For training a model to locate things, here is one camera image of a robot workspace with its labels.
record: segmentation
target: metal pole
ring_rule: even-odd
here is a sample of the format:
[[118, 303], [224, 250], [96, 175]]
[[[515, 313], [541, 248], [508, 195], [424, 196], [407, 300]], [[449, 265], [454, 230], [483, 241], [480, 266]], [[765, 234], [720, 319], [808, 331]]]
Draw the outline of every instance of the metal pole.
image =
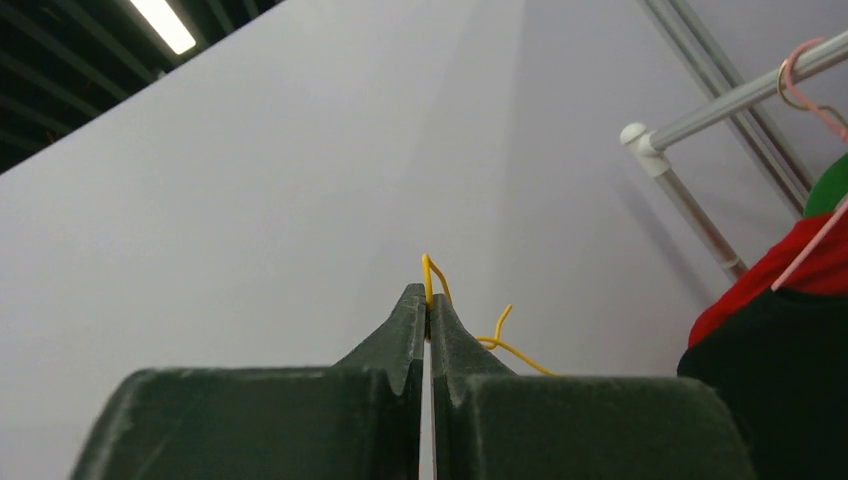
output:
[[651, 133], [641, 123], [632, 123], [621, 132], [621, 144], [630, 150], [630, 153], [639, 160], [639, 164], [645, 172], [659, 184], [674, 206], [686, 220], [692, 230], [701, 238], [701, 241], [721, 268], [731, 280], [737, 280], [748, 267], [727, 243], [727, 240], [718, 231], [710, 217], [704, 212], [698, 202], [671, 169], [671, 163], [663, 155], [651, 147]]
[[[816, 45], [801, 55], [795, 64], [795, 76], [798, 81], [801, 81], [846, 59], [848, 59], [848, 31]], [[660, 152], [664, 151], [684, 138], [771, 97], [777, 93], [777, 70], [774, 69], [752, 82], [734, 88], [706, 106], [657, 130], [651, 135], [651, 147]]]
[[698, 201], [689, 193], [689, 189], [683, 185], [674, 170], [668, 169], [659, 176], [654, 177], [660, 188], [668, 195], [677, 211], [686, 219], [689, 226], [701, 238], [701, 241], [709, 248], [721, 268], [731, 280], [737, 280], [748, 267], [727, 243], [727, 240], [718, 231], [710, 217], [704, 212]]

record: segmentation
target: white end cap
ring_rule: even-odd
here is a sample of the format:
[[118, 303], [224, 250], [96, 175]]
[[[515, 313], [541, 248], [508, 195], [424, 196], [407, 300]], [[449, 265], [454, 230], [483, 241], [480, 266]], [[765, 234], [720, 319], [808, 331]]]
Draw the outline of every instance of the white end cap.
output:
[[621, 131], [619, 141], [639, 160], [648, 175], [656, 178], [670, 169], [671, 163], [662, 152], [651, 146], [652, 133], [654, 132], [649, 132], [648, 127], [642, 123], [631, 123]]

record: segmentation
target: hanger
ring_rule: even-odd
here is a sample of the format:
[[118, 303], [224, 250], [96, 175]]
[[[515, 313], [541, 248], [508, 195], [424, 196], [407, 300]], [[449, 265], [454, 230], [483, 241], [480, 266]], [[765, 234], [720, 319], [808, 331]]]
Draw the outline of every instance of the hanger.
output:
[[[793, 78], [795, 62], [808, 48], [820, 43], [822, 40], [822, 38], [816, 38], [802, 43], [792, 52], [792, 54], [789, 55], [789, 58], [783, 62], [783, 65], [781, 65], [778, 70], [777, 93], [787, 105], [798, 110], [810, 111], [815, 116], [819, 117], [827, 125], [827, 127], [836, 134], [836, 136], [838, 136], [843, 142], [848, 143], [848, 122], [845, 121], [845, 118], [836, 111], [835, 108], [829, 105], [815, 104], [812, 100], [801, 93], [798, 87], [795, 86], [795, 79]], [[786, 97], [783, 92], [783, 84], [785, 84], [786, 89], [800, 101], [800, 104], [795, 104]], [[777, 280], [775, 280], [771, 286], [772, 291], [777, 291], [777, 289], [786, 283], [786, 280], [795, 273], [798, 266], [801, 265], [807, 257], [809, 257], [810, 253], [812, 253], [812, 251], [821, 243], [822, 239], [833, 229], [839, 220], [845, 216], [846, 212], [848, 212], [848, 202], [843, 202], [842, 205], [836, 209], [836, 212], [834, 212], [833, 216], [830, 217], [827, 223], [824, 224], [821, 230], [819, 230], [810, 242], [807, 243], [804, 249], [801, 250], [801, 253], [799, 253], [792, 263], [786, 267], [786, 270], [777, 277]]]

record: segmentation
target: fluorescent light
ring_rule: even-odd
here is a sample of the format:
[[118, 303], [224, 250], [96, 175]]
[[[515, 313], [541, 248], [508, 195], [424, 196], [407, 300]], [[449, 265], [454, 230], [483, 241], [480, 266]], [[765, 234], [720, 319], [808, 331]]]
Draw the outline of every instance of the fluorescent light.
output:
[[183, 22], [165, 0], [130, 0], [156, 33], [177, 55], [197, 45]]

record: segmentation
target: pink hanger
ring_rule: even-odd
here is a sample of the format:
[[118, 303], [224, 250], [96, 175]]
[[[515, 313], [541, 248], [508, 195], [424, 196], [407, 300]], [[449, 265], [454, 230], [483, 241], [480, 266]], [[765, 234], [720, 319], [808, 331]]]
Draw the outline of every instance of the pink hanger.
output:
[[[804, 53], [804, 51], [806, 51], [813, 45], [820, 43], [822, 40], [823, 39], [821, 38], [816, 38], [804, 42], [798, 48], [796, 48], [791, 55], [789, 55], [789, 58], [786, 59], [786, 68], [783, 70], [783, 81], [786, 84], [786, 89], [789, 90], [792, 95], [794, 95], [814, 115], [819, 117], [827, 125], [827, 127], [833, 133], [835, 133], [843, 142], [848, 143], [848, 128], [846, 128], [842, 123], [834, 120], [833, 114], [828, 115], [827, 113], [825, 113], [824, 109], [813, 103], [809, 98], [807, 98], [803, 93], [801, 93], [800, 90], [798, 90], [798, 87], [795, 86], [795, 81], [793, 78], [795, 62], [798, 60], [798, 57], [800, 57], [801, 54]], [[839, 222], [839, 219], [841, 219], [845, 215], [846, 211], [848, 211], [848, 202], [842, 202], [842, 205], [836, 210], [833, 216], [830, 217], [830, 220], [828, 220], [827, 223], [825, 223], [824, 226], [821, 228], [821, 230], [816, 233], [812, 240], [810, 240], [810, 243], [808, 243], [807, 246], [804, 247], [803, 250], [801, 250], [801, 253], [799, 253], [798, 256], [795, 257], [795, 260], [793, 260], [792, 263], [790, 263], [789, 266], [786, 267], [786, 270], [784, 270], [783, 273], [780, 274], [779, 277], [777, 277], [777, 280], [775, 280], [771, 286], [771, 289], [773, 291], [776, 291], [784, 283], [786, 283], [786, 280], [793, 273], [795, 273], [795, 270], [798, 269], [798, 266], [801, 265], [804, 260], [806, 260], [807, 257], [810, 256], [810, 253], [821, 243], [825, 235], [827, 235], [828, 232], [833, 229], [834, 225]]]

